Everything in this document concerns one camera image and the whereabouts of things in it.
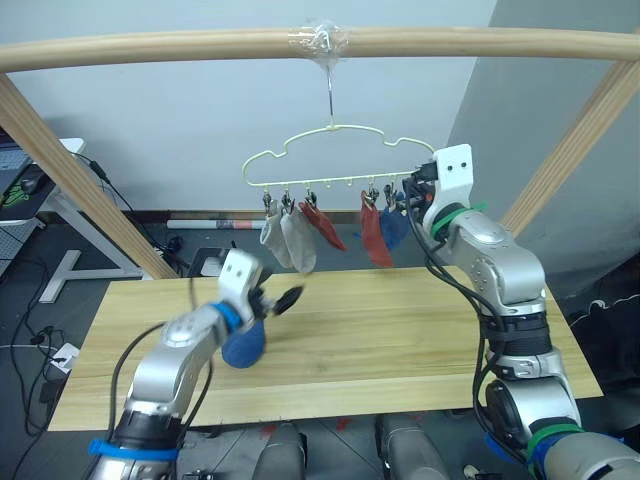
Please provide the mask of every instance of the black cable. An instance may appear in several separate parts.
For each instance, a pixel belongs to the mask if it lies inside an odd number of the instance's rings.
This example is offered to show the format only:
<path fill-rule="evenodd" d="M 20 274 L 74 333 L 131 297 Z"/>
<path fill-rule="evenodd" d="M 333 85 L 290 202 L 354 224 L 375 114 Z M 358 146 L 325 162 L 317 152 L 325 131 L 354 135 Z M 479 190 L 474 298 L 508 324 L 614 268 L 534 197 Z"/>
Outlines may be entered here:
<path fill-rule="evenodd" d="M 49 347 L 51 347 L 51 336 L 49 336 Z M 27 412 L 29 412 L 29 414 L 31 413 L 31 402 L 33 401 L 33 393 L 35 392 L 36 389 L 36 385 L 38 384 L 38 380 L 40 380 L 40 375 L 44 374 L 44 370 L 45 368 L 47 368 L 47 364 L 49 363 L 49 358 L 44 357 L 42 360 L 42 365 L 40 367 L 40 372 L 38 373 L 38 375 L 36 375 L 36 378 L 33 379 L 33 382 L 31 383 L 31 388 L 29 389 L 29 396 L 27 397 Z M 24 418 L 24 429 L 27 432 L 27 435 L 29 435 L 30 437 L 34 437 L 37 436 L 38 434 L 40 434 L 43 430 L 45 430 L 47 428 L 47 420 L 45 419 L 45 422 L 42 425 L 34 425 L 35 428 L 37 429 L 37 431 L 35 433 L 30 433 L 29 431 L 29 424 L 33 425 L 35 422 L 30 421 L 29 419 L 29 415 L 25 415 Z"/>
<path fill-rule="evenodd" d="M 124 202 L 124 204 L 127 206 L 129 211 L 131 212 L 131 215 L 128 217 L 129 220 L 131 221 L 131 223 L 133 223 L 136 226 L 138 231 L 140 231 L 140 233 L 144 237 L 146 237 L 146 240 L 153 247 L 157 248 L 158 250 L 160 250 L 162 252 L 162 256 L 163 256 L 164 260 L 167 262 L 167 264 L 173 270 L 178 272 L 181 277 L 184 277 L 184 274 L 185 274 L 184 269 L 186 268 L 188 270 L 189 267 L 190 267 L 189 264 L 184 262 L 180 258 L 178 258 L 173 252 L 169 251 L 166 246 L 163 246 L 160 242 L 158 242 L 154 238 L 154 236 L 151 235 L 151 232 L 149 232 L 149 230 L 147 230 L 147 228 L 141 222 L 138 221 L 138 219 L 135 217 L 134 208 L 127 201 L 127 199 L 118 191 L 118 189 L 113 185 L 113 183 L 111 183 L 111 180 L 109 179 L 107 173 L 100 166 L 100 164 L 98 162 L 96 162 L 95 160 L 92 160 L 91 158 L 89 158 L 86 155 L 83 155 L 81 153 L 73 153 L 71 151 L 70 151 L 70 153 L 75 155 L 76 157 L 80 158 L 81 160 L 83 160 L 89 166 L 89 168 L 93 171 L 93 173 L 96 174 L 96 176 L 98 177 L 98 179 L 100 180 L 100 182 L 101 182 L 101 184 L 103 186 L 103 192 L 104 192 L 104 184 L 107 184 L 107 186 L 110 188 L 110 192 L 114 192 Z"/>
<path fill-rule="evenodd" d="M 22 464 L 24 463 L 25 459 L 27 458 L 27 455 L 29 455 L 29 452 L 33 449 L 33 447 L 36 446 L 36 444 L 38 443 L 38 441 L 40 440 L 40 438 L 42 437 L 44 432 L 45 432 L 44 429 L 40 430 L 40 432 L 35 436 L 35 438 L 31 442 L 31 444 L 24 451 L 24 453 L 20 457 L 20 460 L 18 460 L 18 463 L 16 464 L 15 468 L 13 469 L 13 474 L 11 475 L 11 480 L 16 480 L 16 478 L 18 478 L 18 471 L 20 470 L 20 467 L 22 466 Z"/>
<path fill-rule="evenodd" d="M 405 192 L 405 198 L 408 199 L 407 204 L 409 204 L 410 196 L 409 196 L 407 181 L 404 182 L 403 189 Z M 490 312 L 491 316 L 494 318 L 496 324 L 498 325 L 498 328 L 501 331 L 504 331 L 504 321 L 502 319 L 502 316 L 493 307 L 493 305 L 491 305 L 483 296 L 479 295 L 475 291 L 459 283 L 455 278 L 453 278 L 453 276 L 449 272 L 447 272 L 444 269 L 444 267 L 440 264 L 438 259 L 435 257 L 434 255 L 435 251 L 441 248 L 443 244 L 441 243 L 436 248 L 431 249 L 428 246 L 422 233 L 418 229 L 418 226 L 413 216 L 413 212 L 411 208 L 407 209 L 407 217 L 409 219 L 409 226 L 411 227 L 411 231 L 413 232 L 414 237 L 416 238 L 418 244 L 420 245 L 420 247 L 425 253 L 425 266 L 427 270 L 439 280 L 447 283 L 448 285 L 458 290 L 458 292 L 460 292 L 462 296 L 471 304 L 471 306 L 473 307 L 474 311 L 478 316 L 482 315 L 482 310 L 480 309 L 480 305 L 485 307 Z M 494 442 L 496 442 L 509 456 L 511 456 L 518 463 L 524 463 L 525 459 L 523 455 L 517 452 L 516 450 L 514 450 L 513 448 L 511 448 L 509 445 L 503 442 L 495 434 L 495 432 L 489 425 L 489 421 L 487 420 L 482 410 L 482 405 L 480 404 L 480 401 L 478 399 L 482 382 L 486 378 L 489 371 L 496 365 L 496 363 L 500 359 L 500 356 L 502 355 L 502 352 L 504 351 L 504 343 L 503 342 L 498 343 L 496 351 L 494 351 L 494 355 L 491 357 L 489 362 L 487 362 L 487 365 L 485 366 L 485 368 L 482 369 L 481 367 L 482 367 L 482 361 L 483 361 L 485 342 L 486 342 L 486 339 L 482 334 L 482 329 L 480 329 L 480 335 L 479 335 L 479 341 L 478 341 L 478 352 L 476 356 L 476 366 L 475 366 L 473 382 L 472 382 L 472 405 L 473 405 L 474 415 L 476 417 L 476 420 L 482 427 L 482 429 L 485 430 L 487 434 L 489 434 L 489 436 L 493 439 Z"/>
<path fill-rule="evenodd" d="M 49 278 L 48 278 L 48 271 L 46 268 L 46 265 L 40 263 L 40 262 L 36 262 L 36 261 L 32 261 L 32 260 L 23 260 L 23 259 L 16 259 L 17 261 L 23 262 L 23 263 L 29 263 L 29 264 L 33 264 L 33 265 L 37 265 L 42 269 L 42 276 L 40 277 L 40 283 L 38 285 L 38 287 L 36 288 L 36 290 L 33 292 L 33 295 L 31 296 L 31 298 L 29 299 L 29 302 L 27 303 L 27 308 L 25 310 L 25 312 L 22 314 L 22 317 L 20 318 L 20 320 L 18 321 L 16 328 L 14 329 L 13 332 L 13 336 L 11 338 L 11 348 L 9 348 L 9 354 L 11 357 L 11 363 L 13 365 L 13 368 L 16 372 L 16 374 L 18 375 L 18 380 L 20 381 L 20 396 L 22 399 L 22 406 L 23 406 L 23 410 L 25 413 L 25 418 L 30 418 L 29 415 L 29 411 L 27 410 L 27 395 L 25 392 L 25 381 L 24 381 L 24 377 L 22 376 L 22 373 L 20 372 L 20 369 L 18 367 L 18 362 L 16 359 L 16 355 L 15 355 L 15 348 L 13 347 L 16 344 L 17 338 L 18 338 L 18 334 L 20 333 L 20 329 L 22 328 L 23 325 L 28 325 L 27 319 L 29 317 L 29 315 L 31 314 L 31 310 L 33 310 L 33 308 L 35 307 L 35 305 L 38 302 L 38 297 L 40 296 L 40 292 L 41 290 L 46 286 L 46 283 L 48 282 Z M 34 428 L 38 428 L 38 425 L 35 425 L 31 422 L 32 426 Z"/>
<path fill-rule="evenodd" d="M 187 430 L 189 430 L 189 427 L 191 426 L 193 419 L 196 417 L 198 410 L 200 410 L 200 407 L 202 406 L 202 402 L 204 402 L 204 399 L 207 396 L 207 392 L 209 391 L 209 386 L 211 385 L 212 378 L 213 378 L 213 360 L 209 359 L 209 369 L 207 371 L 207 379 L 204 381 L 204 385 L 202 386 L 202 391 L 198 396 L 198 400 L 196 400 L 195 405 L 191 409 L 191 413 L 187 417 L 186 422 L 184 422 L 184 425 L 182 426 L 182 430 L 180 430 L 180 434 L 178 435 L 179 445 L 182 444 L 182 441 L 184 440 L 184 437 L 187 434 Z"/>
<path fill-rule="evenodd" d="M 111 387 L 109 389 L 109 424 L 107 426 L 107 433 L 105 434 L 105 442 L 111 442 L 113 438 L 113 433 L 116 428 L 116 399 L 118 394 L 118 377 L 120 376 L 120 370 L 122 370 L 122 366 L 124 362 L 127 360 L 129 354 L 133 351 L 133 349 L 142 341 L 144 338 L 152 332 L 155 332 L 159 328 L 162 328 L 165 325 L 165 322 L 158 323 L 151 328 L 146 329 L 140 335 L 133 339 L 133 341 L 127 346 L 127 348 L 122 352 L 118 362 L 116 363 L 115 368 L 113 369 L 113 374 L 111 375 Z M 88 480 L 91 477 L 91 474 L 95 470 L 98 462 L 100 461 L 100 455 L 96 455 L 87 469 L 84 472 L 82 478 L 84 480 Z"/>

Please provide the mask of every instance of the wooden post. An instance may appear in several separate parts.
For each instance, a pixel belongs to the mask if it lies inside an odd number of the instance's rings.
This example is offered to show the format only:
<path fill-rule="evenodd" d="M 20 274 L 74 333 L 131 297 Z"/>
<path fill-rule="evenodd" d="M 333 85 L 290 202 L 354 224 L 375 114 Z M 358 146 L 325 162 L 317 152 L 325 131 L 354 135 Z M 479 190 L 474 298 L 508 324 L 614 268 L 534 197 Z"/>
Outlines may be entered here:
<path fill-rule="evenodd" d="M 155 279 L 177 276 L 100 191 L 3 73 L 0 73 L 0 126 L 131 260 Z"/>
<path fill-rule="evenodd" d="M 573 127 L 542 162 L 502 222 L 520 234 L 558 191 L 640 86 L 640 62 L 616 62 L 578 115 Z"/>

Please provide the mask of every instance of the wooden rod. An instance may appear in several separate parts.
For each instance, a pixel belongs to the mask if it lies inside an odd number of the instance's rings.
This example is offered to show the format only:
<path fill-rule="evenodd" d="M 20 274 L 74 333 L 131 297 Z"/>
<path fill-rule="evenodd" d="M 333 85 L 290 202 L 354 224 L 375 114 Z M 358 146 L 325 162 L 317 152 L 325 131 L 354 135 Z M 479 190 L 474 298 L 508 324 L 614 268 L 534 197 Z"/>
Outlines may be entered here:
<path fill-rule="evenodd" d="M 91 220 L 153 278 L 176 273 L 91 180 L 26 98 L 0 73 L 0 126 Z"/>
<path fill-rule="evenodd" d="M 640 59 L 632 34 L 532 28 L 348 28 L 342 57 Z M 309 28 L 133 33 L 0 47 L 0 72 L 116 63 L 307 58 Z"/>
<path fill-rule="evenodd" d="M 502 223 L 518 235 L 587 156 L 640 87 L 640 62 L 616 62 Z"/>

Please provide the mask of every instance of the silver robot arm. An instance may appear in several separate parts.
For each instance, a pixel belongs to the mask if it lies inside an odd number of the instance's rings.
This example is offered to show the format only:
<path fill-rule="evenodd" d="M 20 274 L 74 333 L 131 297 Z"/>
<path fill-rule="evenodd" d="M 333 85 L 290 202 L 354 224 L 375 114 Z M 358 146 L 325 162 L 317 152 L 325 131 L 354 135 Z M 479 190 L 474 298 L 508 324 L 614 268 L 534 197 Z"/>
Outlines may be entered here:
<path fill-rule="evenodd" d="M 278 301 L 266 300 L 260 284 L 267 277 L 251 255 L 229 252 L 218 279 L 220 301 L 166 323 L 159 343 L 136 369 L 118 426 L 106 441 L 92 443 L 90 453 L 98 460 L 85 478 L 173 478 L 186 432 L 182 418 L 202 367 L 231 333 L 248 330 L 268 313 L 283 313 L 302 292 L 296 287 Z"/>
<path fill-rule="evenodd" d="M 494 434 L 526 455 L 530 470 L 549 480 L 640 478 L 640 455 L 604 435 L 583 432 L 560 351 L 546 320 L 540 261 L 511 233 L 469 202 L 473 160 L 469 145 L 435 152 L 405 181 L 406 205 L 417 209 L 423 238 L 470 278 L 481 305 L 496 380 L 485 392 Z"/>

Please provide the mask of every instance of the keyboard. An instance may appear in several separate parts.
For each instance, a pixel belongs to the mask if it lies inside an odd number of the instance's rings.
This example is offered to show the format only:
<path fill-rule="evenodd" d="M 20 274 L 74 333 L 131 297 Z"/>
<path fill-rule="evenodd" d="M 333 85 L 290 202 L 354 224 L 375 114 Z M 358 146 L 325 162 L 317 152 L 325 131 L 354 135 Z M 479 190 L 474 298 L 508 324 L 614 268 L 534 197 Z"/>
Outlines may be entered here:
<path fill-rule="evenodd" d="M 29 156 L 19 148 L 0 149 L 0 171 L 22 170 L 29 163 Z"/>

